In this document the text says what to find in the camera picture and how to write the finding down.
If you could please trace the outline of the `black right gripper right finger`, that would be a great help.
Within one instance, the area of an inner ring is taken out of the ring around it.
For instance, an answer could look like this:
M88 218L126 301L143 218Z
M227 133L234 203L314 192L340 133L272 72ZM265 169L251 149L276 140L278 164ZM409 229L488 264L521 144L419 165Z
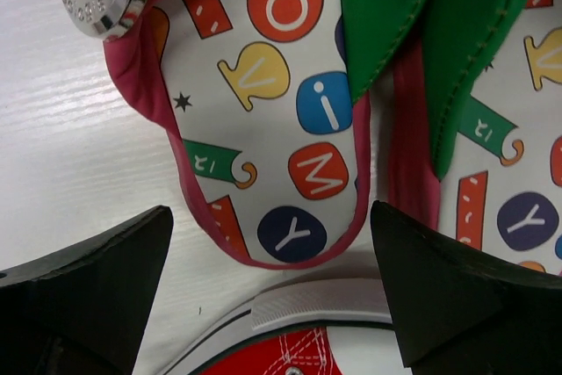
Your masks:
M414 374L559 374L561 279L439 234L376 201L371 233Z

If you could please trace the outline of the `pink flip-flop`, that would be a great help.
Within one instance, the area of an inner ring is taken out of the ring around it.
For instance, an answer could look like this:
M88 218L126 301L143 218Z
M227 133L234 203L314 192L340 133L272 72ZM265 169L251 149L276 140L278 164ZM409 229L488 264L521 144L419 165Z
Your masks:
M561 0L342 0L351 96L393 99L385 200L561 272Z
M367 210L370 106L349 93L341 0L62 0L162 127L196 222L252 266L342 253Z

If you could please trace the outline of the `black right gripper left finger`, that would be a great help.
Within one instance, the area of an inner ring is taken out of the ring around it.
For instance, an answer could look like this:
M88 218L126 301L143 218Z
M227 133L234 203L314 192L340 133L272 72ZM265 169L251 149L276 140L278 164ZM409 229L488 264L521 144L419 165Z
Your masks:
M156 206L1 272L3 374L130 374L173 230Z

